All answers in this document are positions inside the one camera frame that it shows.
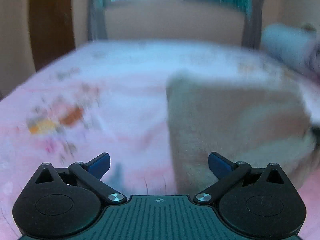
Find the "pink floral bed sheet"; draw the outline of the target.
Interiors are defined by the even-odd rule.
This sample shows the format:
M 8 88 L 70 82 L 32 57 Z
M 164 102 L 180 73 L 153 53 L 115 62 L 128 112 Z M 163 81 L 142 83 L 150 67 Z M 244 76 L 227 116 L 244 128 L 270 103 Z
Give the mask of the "pink floral bed sheet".
M 265 54 L 209 42 L 92 42 L 1 101 L 1 239 L 319 239 L 319 167 L 300 188 L 269 163 L 250 164 L 213 204 L 178 193 L 166 92 L 178 74 L 295 82 L 319 145 L 319 87 Z M 107 204 L 68 170 L 102 153 L 111 165 L 100 180 L 124 204 Z

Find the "beige fleece pant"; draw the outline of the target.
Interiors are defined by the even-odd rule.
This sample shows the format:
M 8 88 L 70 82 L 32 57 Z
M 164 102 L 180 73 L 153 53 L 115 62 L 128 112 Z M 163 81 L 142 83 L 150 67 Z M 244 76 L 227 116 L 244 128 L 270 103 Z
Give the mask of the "beige fleece pant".
M 167 83 L 170 148 L 179 194 L 217 181 L 217 152 L 253 167 L 278 163 L 300 188 L 319 167 L 319 145 L 302 93 L 291 80 L 209 80 L 178 74 Z

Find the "grey folded blanket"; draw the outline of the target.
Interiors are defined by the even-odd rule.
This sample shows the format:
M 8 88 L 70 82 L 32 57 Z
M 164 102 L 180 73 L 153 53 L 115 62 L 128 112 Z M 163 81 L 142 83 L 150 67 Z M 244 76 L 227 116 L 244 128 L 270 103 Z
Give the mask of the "grey folded blanket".
M 313 80 L 319 79 L 319 35 L 284 24 L 268 25 L 261 46 L 275 59 Z

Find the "grey window curtain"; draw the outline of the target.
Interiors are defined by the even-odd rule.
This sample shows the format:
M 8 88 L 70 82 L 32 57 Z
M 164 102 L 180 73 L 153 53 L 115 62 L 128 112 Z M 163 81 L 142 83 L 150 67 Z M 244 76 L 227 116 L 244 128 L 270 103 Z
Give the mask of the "grey window curtain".
M 88 0 L 87 35 L 89 41 L 106 40 L 105 9 L 109 0 Z

